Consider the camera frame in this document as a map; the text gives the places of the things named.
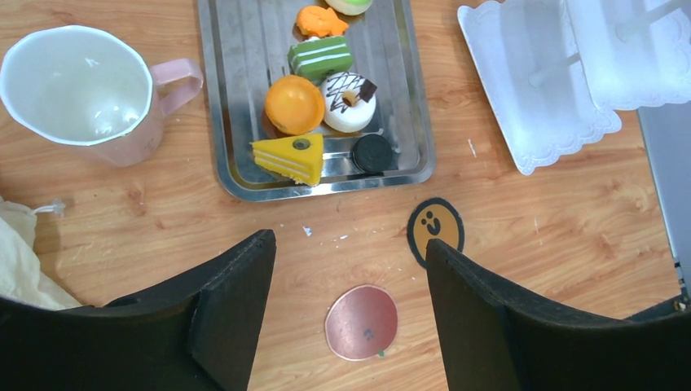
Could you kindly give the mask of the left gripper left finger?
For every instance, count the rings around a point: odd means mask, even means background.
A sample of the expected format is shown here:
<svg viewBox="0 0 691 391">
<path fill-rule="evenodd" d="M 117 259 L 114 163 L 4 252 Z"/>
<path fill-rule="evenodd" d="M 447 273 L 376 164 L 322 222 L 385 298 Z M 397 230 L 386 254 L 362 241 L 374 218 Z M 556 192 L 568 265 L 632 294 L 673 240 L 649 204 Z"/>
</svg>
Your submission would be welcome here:
<svg viewBox="0 0 691 391">
<path fill-rule="evenodd" d="M 272 230 L 103 307 L 1 302 L 4 390 L 244 390 L 275 264 Z"/>
</svg>

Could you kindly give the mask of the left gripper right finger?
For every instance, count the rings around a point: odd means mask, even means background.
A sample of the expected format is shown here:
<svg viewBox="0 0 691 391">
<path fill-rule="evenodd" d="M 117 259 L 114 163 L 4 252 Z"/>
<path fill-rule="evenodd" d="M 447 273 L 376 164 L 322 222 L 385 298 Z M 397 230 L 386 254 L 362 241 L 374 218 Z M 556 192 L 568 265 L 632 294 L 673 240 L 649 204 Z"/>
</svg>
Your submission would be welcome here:
<svg viewBox="0 0 691 391">
<path fill-rule="evenodd" d="M 688 310 L 612 319 L 532 292 L 439 239 L 426 256 L 449 389 L 689 389 Z"/>
</svg>

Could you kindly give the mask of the white three-tier dessert stand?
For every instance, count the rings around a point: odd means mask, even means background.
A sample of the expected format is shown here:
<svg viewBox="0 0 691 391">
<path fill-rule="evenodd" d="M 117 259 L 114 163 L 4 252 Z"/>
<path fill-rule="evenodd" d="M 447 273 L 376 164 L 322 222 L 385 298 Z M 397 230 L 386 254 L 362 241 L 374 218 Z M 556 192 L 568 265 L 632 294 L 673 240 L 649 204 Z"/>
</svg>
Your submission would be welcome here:
<svg viewBox="0 0 691 391">
<path fill-rule="evenodd" d="M 690 100 L 687 1 L 486 1 L 457 19 L 517 170 Z"/>
</svg>

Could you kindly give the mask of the white chocolate donut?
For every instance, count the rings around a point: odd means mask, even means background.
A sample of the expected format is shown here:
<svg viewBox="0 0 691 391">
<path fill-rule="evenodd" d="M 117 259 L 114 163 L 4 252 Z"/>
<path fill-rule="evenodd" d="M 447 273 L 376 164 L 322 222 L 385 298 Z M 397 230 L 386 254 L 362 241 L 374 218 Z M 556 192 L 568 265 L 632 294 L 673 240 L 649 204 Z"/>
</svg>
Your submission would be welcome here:
<svg viewBox="0 0 691 391">
<path fill-rule="evenodd" d="M 363 130 L 376 111 L 378 86 L 356 72 L 337 72 L 320 86 L 325 104 L 324 122 L 336 131 Z"/>
</svg>

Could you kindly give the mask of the steel baking tray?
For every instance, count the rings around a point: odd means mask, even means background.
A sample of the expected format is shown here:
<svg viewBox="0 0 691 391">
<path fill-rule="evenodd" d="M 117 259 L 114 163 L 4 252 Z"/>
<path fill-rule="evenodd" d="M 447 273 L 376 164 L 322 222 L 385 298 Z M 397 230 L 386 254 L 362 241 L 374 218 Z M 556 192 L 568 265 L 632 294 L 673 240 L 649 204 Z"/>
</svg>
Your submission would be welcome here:
<svg viewBox="0 0 691 391">
<path fill-rule="evenodd" d="M 262 202 L 417 184 L 436 166 L 407 1 L 200 1 L 222 186 Z"/>
</svg>

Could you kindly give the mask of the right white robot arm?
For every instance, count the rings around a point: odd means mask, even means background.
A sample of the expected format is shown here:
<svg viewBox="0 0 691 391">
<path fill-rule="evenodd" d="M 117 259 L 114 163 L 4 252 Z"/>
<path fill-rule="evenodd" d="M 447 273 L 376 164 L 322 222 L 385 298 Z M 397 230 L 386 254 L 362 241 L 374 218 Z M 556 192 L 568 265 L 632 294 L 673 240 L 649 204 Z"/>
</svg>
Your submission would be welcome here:
<svg viewBox="0 0 691 391">
<path fill-rule="evenodd" d="M 690 104 L 638 110 L 671 255 L 690 296 Z"/>
</svg>

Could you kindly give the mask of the red apple coaster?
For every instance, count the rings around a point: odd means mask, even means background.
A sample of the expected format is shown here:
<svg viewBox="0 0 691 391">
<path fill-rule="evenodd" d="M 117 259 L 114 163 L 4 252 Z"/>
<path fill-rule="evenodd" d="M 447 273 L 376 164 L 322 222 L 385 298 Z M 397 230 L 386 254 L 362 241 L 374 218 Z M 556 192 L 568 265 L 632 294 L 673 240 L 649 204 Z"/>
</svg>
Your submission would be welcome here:
<svg viewBox="0 0 691 391">
<path fill-rule="evenodd" d="M 398 307 L 384 288 L 361 284 L 343 292 L 324 320 L 328 348 L 350 362 L 383 358 L 398 335 Z"/>
</svg>

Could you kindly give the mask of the cream cloth bag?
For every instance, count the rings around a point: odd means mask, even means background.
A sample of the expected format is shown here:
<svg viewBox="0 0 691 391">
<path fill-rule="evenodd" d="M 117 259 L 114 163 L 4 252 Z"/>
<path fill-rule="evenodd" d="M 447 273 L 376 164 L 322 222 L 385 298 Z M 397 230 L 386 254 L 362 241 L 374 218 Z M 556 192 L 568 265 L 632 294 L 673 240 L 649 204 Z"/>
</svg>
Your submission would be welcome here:
<svg viewBox="0 0 691 391">
<path fill-rule="evenodd" d="M 39 213 L 62 216 L 65 204 L 55 199 L 30 207 L 1 200 L 1 297 L 43 310 L 68 310 L 81 303 L 41 270 L 33 250 Z"/>
</svg>

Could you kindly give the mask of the yellow cake slice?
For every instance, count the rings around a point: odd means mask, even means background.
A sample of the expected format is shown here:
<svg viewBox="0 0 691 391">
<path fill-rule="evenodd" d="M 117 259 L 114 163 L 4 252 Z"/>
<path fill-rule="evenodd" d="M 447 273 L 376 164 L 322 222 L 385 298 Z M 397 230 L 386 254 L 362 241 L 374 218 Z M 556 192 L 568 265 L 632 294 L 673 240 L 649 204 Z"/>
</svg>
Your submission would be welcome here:
<svg viewBox="0 0 691 391">
<path fill-rule="evenodd" d="M 298 184 L 315 187 L 320 183 L 324 163 L 322 134 L 265 139 L 250 145 L 256 165 Z"/>
</svg>

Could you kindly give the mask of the black sandwich cookie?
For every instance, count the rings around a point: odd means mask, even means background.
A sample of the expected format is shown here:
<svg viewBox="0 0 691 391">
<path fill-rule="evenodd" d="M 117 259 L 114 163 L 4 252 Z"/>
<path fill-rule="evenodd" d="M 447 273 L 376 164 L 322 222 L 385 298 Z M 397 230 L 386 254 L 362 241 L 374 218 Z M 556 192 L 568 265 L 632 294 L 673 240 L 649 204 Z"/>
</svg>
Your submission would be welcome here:
<svg viewBox="0 0 691 391">
<path fill-rule="evenodd" d="M 368 134 L 360 138 L 351 149 L 355 166 L 368 174 L 386 171 L 393 161 L 390 142 L 379 134 Z"/>
</svg>

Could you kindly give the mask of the orange macaron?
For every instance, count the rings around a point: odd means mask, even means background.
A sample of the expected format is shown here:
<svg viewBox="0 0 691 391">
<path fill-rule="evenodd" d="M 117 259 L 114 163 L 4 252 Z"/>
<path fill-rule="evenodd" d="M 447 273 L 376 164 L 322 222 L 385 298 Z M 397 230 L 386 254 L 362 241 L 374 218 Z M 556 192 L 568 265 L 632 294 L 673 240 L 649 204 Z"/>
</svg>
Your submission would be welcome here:
<svg viewBox="0 0 691 391">
<path fill-rule="evenodd" d="M 280 132 L 303 135 L 321 124 L 325 104 L 320 90 L 311 81 L 287 75 L 268 89 L 264 110 L 271 124 Z"/>
</svg>

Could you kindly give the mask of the green layered cake roll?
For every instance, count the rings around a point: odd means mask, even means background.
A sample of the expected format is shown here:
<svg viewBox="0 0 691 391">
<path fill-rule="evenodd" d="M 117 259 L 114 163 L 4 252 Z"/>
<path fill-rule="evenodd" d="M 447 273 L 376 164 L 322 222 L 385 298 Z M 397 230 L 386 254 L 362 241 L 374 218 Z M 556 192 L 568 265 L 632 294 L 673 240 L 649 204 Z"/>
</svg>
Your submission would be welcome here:
<svg viewBox="0 0 691 391">
<path fill-rule="evenodd" d="M 348 71 L 353 62 L 344 36 L 313 37 L 288 50 L 288 63 L 293 73 L 309 81 L 322 81 L 336 72 Z"/>
</svg>

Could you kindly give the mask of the orange star cookie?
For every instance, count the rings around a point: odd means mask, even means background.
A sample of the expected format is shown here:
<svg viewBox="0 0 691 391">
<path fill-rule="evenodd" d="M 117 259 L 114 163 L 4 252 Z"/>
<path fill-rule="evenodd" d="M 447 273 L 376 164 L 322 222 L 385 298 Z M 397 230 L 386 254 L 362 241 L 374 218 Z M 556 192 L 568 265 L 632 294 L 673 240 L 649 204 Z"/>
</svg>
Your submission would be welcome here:
<svg viewBox="0 0 691 391">
<path fill-rule="evenodd" d="M 302 35 L 319 38 L 343 35 L 349 28 L 331 7 L 320 6 L 303 7 L 297 13 L 296 25 Z"/>
</svg>

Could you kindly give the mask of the green frosted donut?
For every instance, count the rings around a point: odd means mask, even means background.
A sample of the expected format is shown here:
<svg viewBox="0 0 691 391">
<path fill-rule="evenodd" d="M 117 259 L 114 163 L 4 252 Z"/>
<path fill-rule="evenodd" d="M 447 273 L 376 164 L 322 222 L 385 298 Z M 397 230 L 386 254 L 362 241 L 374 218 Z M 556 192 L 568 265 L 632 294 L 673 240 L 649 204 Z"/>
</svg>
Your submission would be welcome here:
<svg viewBox="0 0 691 391">
<path fill-rule="evenodd" d="M 363 14 L 373 4 L 373 0 L 325 0 L 325 2 L 343 15 Z"/>
</svg>

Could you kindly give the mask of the pink handled white mug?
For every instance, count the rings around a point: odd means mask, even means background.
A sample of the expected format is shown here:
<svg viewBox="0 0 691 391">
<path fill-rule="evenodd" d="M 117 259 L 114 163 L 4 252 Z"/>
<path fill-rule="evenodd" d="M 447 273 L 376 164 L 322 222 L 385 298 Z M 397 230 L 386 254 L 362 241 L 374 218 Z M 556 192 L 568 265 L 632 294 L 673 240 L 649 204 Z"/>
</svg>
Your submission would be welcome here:
<svg viewBox="0 0 691 391">
<path fill-rule="evenodd" d="M 191 59 L 149 66 L 119 38 L 82 25 L 28 34 L 1 66 L 2 104 L 17 123 L 114 167 L 149 158 L 162 141 L 164 119 L 203 85 Z"/>
</svg>

